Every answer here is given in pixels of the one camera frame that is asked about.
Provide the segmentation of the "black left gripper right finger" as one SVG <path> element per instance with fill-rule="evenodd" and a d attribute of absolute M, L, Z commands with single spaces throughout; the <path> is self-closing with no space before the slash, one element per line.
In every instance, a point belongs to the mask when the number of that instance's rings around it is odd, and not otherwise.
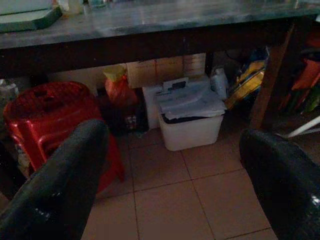
<path fill-rule="evenodd" d="M 245 129 L 240 161 L 271 228 L 280 240 L 320 238 L 320 167 L 296 144 Z"/>

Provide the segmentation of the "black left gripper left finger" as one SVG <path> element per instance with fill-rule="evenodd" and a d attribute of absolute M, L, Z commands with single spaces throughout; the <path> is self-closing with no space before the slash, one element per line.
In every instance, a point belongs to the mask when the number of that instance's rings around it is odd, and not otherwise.
<path fill-rule="evenodd" d="M 1 239 L 81 239 L 98 190 L 108 141 L 104 121 L 80 123 L 1 213 Z"/>

